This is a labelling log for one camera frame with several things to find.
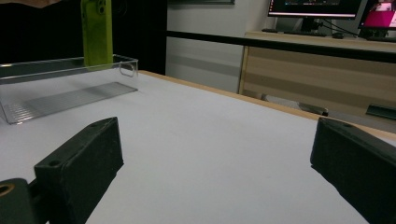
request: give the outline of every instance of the white table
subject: white table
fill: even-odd
[[[32,181],[34,165],[74,134],[118,117],[125,164],[88,223],[365,223],[310,167],[314,119],[153,76],[139,82],[137,92],[21,125],[1,120],[0,179]]]

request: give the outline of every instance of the dark background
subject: dark background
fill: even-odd
[[[167,2],[112,0],[113,51],[165,73]],[[80,0],[33,8],[0,5],[0,63],[83,56]]]

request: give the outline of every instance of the computer monitor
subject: computer monitor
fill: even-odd
[[[396,30],[396,1],[368,0],[359,29]]]
[[[269,17],[304,18],[301,31],[310,32],[314,19],[354,20],[361,0],[269,0]]]

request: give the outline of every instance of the clear plastic container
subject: clear plastic container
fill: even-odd
[[[84,58],[0,64],[0,117],[22,123],[137,91],[137,60],[84,66]]]

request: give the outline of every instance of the green object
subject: green object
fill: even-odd
[[[111,0],[81,1],[84,63],[96,66],[113,63],[113,37],[111,24]],[[94,67],[101,70],[106,66]]]

